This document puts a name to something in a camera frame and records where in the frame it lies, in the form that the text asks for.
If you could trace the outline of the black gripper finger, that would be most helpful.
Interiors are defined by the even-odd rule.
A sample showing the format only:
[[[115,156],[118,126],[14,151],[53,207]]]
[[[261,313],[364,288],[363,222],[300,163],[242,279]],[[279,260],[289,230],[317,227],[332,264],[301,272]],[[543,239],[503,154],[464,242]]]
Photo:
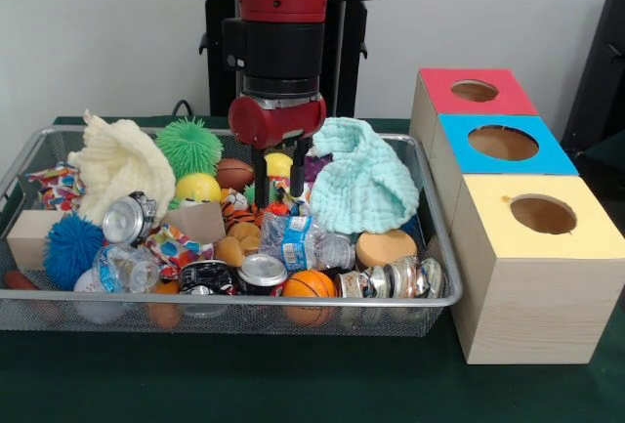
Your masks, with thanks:
[[[311,137],[299,139],[295,143],[293,164],[290,170],[290,194],[294,197],[301,196],[304,191],[305,159],[311,147]]]
[[[255,204],[258,208],[266,208],[269,204],[270,189],[265,151],[251,148],[251,156],[255,176]]]

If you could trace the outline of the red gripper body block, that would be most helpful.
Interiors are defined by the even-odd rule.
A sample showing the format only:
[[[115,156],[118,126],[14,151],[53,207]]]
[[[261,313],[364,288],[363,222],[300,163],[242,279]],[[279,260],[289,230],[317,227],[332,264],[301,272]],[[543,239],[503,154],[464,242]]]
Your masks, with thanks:
[[[252,148],[273,148],[284,141],[311,137],[326,118],[323,98],[297,106],[263,108],[252,97],[239,97],[229,106],[229,128]]]

